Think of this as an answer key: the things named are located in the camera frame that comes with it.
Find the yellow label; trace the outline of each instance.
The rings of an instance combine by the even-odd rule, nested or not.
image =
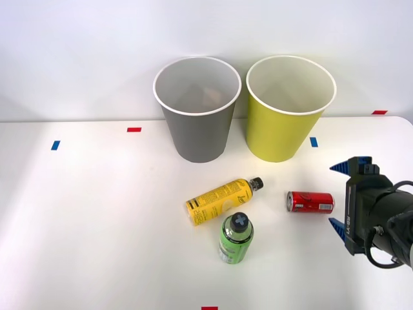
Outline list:
[[[252,191],[244,179],[232,181],[186,202],[192,223],[197,226],[250,200]]]

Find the soda can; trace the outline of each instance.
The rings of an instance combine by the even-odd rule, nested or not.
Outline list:
[[[312,212],[330,214],[334,209],[334,198],[325,192],[288,192],[289,212]]]

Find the green can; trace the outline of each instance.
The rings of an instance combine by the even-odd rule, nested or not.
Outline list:
[[[219,241],[219,255],[228,264],[243,260],[254,237],[254,227],[248,216],[242,212],[225,219]]]

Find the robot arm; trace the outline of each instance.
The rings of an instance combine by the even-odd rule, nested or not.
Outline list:
[[[341,237],[350,254],[363,253],[379,268],[413,266],[413,195],[399,190],[413,182],[393,185],[379,173],[371,157],[353,157],[330,169],[350,176],[346,183],[345,223],[330,219],[335,228],[341,225]],[[393,263],[376,262],[370,252],[373,246],[390,254]]]

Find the black bottle cap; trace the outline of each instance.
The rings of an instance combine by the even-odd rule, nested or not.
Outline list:
[[[248,216],[245,213],[236,212],[231,217],[230,227],[236,233],[242,233],[247,229],[249,222]]]
[[[262,189],[264,187],[264,182],[261,178],[254,178],[252,181],[257,182],[257,189]]]

